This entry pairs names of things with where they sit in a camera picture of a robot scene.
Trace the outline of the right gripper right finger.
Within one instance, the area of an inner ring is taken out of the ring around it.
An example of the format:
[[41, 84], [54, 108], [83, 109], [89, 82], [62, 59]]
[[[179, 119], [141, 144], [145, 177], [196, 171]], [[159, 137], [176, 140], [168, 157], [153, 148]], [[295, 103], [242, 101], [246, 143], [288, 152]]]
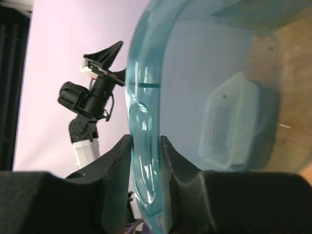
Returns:
[[312, 188], [301, 176], [202, 171], [160, 139], [167, 234], [309, 234]]

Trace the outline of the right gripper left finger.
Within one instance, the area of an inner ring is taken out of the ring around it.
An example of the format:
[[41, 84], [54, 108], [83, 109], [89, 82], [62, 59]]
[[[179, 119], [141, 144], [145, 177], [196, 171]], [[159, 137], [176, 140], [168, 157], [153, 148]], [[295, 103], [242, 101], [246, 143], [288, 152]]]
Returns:
[[125, 227], [131, 138], [67, 178], [1, 172], [3, 234], [121, 234]]

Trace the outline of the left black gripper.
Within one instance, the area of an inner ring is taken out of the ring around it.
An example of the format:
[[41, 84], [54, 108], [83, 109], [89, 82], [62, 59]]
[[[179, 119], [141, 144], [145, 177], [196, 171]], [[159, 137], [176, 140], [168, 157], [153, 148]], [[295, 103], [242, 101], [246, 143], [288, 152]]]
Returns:
[[[120, 40], [106, 49], [92, 54], [85, 54], [83, 55], [83, 58], [88, 61], [89, 64], [97, 68], [108, 70], [112, 66], [122, 46], [123, 41]], [[108, 101], [116, 85], [121, 87], [125, 86], [125, 76], [126, 68], [96, 78], [91, 89], [91, 95], [103, 101]]]

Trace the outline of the white perforated plastic basket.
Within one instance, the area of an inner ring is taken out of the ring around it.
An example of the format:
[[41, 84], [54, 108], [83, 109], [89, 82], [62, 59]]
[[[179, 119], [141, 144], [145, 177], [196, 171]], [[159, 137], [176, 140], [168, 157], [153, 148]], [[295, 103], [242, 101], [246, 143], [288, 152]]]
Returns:
[[197, 165], [201, 170], [248, 168], [256, 135], [260, 87], [238, 72], [207, 95]]

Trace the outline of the clear blue plastic tub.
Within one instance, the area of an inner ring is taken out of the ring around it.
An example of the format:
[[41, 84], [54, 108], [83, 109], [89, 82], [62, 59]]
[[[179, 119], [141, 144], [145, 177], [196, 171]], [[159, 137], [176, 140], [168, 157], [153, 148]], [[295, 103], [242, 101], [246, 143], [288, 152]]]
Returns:
[[207, 95], [238, 72], [260, 87], [251, 162], [240, 171], [202, 171], [303, 177], [312, 165], [311, 1], [149, 3], [129, 51], [126, 102], [137, 203], [153, 233], [165, 234], [161, 137], [200, 169]]

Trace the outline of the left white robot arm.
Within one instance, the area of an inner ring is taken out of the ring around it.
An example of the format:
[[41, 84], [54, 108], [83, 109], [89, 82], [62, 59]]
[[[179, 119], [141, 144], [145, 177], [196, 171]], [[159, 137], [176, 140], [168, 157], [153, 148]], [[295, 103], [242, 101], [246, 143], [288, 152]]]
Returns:
[[111, 119], [114, 108], [107, 109], [106, 105], [115, 101], [115, 86], [125, 85], [125, 70], [110, 71], [122, 46], [120, 40], [108, 48], [83, 55], [80, 71], [91, 79], [88, 88], [70, 81], [60, 88], [58, 103], [76, 114], [68, 131], [79, 168], [100, 157], [97, 123]]

